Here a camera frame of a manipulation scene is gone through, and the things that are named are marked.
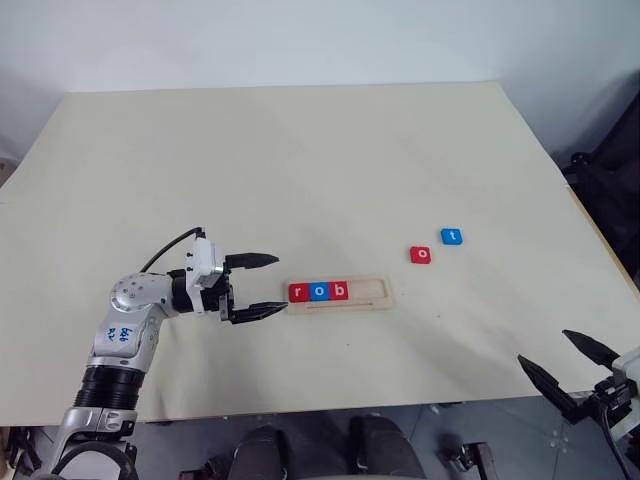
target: table surface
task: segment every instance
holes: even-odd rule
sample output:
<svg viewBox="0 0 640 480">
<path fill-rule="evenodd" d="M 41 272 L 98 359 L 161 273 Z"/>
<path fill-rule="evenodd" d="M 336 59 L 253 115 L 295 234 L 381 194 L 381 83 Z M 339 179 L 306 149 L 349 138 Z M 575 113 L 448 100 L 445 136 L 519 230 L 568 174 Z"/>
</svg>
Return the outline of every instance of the table surface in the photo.
<svg viewBox="0 0 640 480">
<path fill-rule="evenodd" d="M 640 338 L 637 291 L 497 83 L 69 94 L 0 225 L 0 424 L 60 421 L 113 283 L 196 225 L 281 258 L 233 274 L 240 306 L 348 275 L 388 276 L 396 306 L 168 320 L 143 420 L 536 394 L 517 353 L 586 390 L 606 371 L 562 329 Z"/>
</svg>

